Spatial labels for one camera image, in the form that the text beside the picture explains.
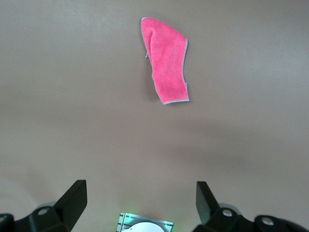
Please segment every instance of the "green light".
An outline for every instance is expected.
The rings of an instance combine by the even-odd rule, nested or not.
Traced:
[[[132,214],[126,214],[125,224],[129,224],[132,221]]]
[[[169,231],[172,231],[173,229],[173,224],[171,224],[170,222],[168,221],[164,221],[165,223],[165,228],[167,228]]]

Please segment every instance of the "metal bolt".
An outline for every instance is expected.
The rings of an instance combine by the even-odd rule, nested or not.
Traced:
[[[0,217],[0,223],[3,222],[6,219],[6,215]]]
[[[268,225],[268,226],[273,226],[274,225],[274,222],[270,218],[268,218],[268,217],[263,217],[262,218],[262,222],[265,225]]]
[[[49,208],[44,208],[44,209],[41,209],[39,212],[38,212],[38,215],[44,215],[47,213],[47,211],[49,210]]]
[[[232,211],[230,211],[229,209],[224,209],[224,210],[222,211],[222,213],[223,213],[223,215],[226,216],[226,217],[231,217],[231,216],[233,216]]]

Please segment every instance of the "black mechanical claw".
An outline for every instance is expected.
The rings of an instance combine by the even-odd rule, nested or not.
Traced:
[[[230,208],[221,208],[206,182],[197,183],[196,205],[202,224],[193,232],[309,232],[276,217],[259,215],[251,222]]]
[[[38,208],[18,221],[0,214],[0,232],[70,232],[86,205],[86,181],[77,180],[54,206]]]

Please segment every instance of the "gray surface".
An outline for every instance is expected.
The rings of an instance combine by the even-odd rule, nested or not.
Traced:
[[[163,106],[140,19],[189,40],[189,103]],[[0,209],[85,178],[75,232],[120,212],[191,231],[197,180],[248,219],[309,228],[309,1],[0,1]]]

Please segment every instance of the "pink towel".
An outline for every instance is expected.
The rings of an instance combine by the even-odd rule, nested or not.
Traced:
[[[141,19],[141,33],[153,72],[155,90],[163,104],[188,102],[183,77],[188,40],[178,31],[154,18]]]

